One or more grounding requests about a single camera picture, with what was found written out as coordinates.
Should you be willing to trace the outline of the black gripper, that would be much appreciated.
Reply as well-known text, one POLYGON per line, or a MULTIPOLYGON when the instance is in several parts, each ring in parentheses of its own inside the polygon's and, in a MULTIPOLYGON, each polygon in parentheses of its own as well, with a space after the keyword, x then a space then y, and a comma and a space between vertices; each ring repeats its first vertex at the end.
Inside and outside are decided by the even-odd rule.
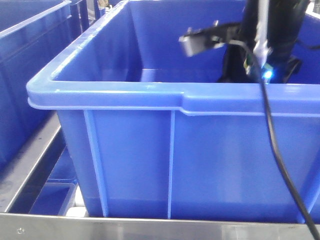
MULTIPOLYGON (((240 25, 237 40, 246 43, 250 50, 254 49, 257 32, 256 20, 244 20, 240 25)), ((297 35, 286 35, 284 30, 271 30, 268 34, 267 46, 271 48, 262 75, 267 83, 285 84, 289 78, 300 71, 302 61, 292 55, 297 35)), ((255 70, 258 67, 253 57, 238 45, 229 45, 223 57, 222 75, 219 83, 256 83, 255 70)))

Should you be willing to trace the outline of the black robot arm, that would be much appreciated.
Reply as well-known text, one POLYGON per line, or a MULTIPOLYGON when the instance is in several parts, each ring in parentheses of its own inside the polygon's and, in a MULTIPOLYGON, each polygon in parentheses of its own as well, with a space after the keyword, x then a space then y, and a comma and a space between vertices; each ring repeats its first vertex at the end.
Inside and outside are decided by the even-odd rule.
MULTIPOLYGON (((307 0, 271 0, 269 2, 267 45, 271 53, 267 64, 273 68, 270 78, 272 84, 287 83, 294 71, 301 66, 301 61, 292 57, 292 50, 298 38, 306 10, 307 0)), ((246 43, 253 50, 256 42, 258 22, 258 1, 248 0, 236 40, 246 43)), ((243 67, 247 54, 237 45, 228 45, 223 56, 220 83, 255 83, 243 67)))

